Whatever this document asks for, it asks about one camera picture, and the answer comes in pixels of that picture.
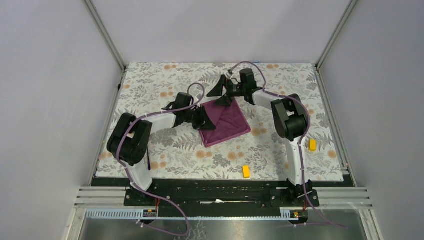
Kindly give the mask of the purple satin napkin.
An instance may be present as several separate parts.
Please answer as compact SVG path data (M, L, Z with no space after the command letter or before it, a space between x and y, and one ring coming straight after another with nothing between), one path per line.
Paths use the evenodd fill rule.
M230 106L219 106L215 102L213 100L202 104L207 116L215 125L214 130L199 132L206 148L251 132L251 127L236 100L233 100Z

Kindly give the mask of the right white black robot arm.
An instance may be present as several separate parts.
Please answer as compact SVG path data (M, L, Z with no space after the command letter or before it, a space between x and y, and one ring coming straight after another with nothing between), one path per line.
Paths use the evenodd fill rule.
M290 183L287 201L293 206L303 203L306 208L314 208L312 181L306 177L304 160L311 117L300 97L297 94L278 95L266 90L265 86L259 87L250 68L239 72L240 81L237 83L233 83L231 76L231 70L223 74L207 97L216 97L215 104L222 107L229 107L235 97L242 97L253 106L272 111L276 133L284 140L287 161L291 166L291 173L287 174Z

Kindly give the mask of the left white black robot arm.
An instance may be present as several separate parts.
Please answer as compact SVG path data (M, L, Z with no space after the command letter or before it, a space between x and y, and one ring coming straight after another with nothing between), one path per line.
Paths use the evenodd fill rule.
M124 113L119 118L106 148L121 164L129 179L130 186L137 190L136 199L144 206L160 199L155 195L153 179L144 160L148 159L150 136L161 130L173 129L189 123L197 131L213 131L215 124L210 120L204 106L192 95L179 92L176 99L160 111L136 117Z

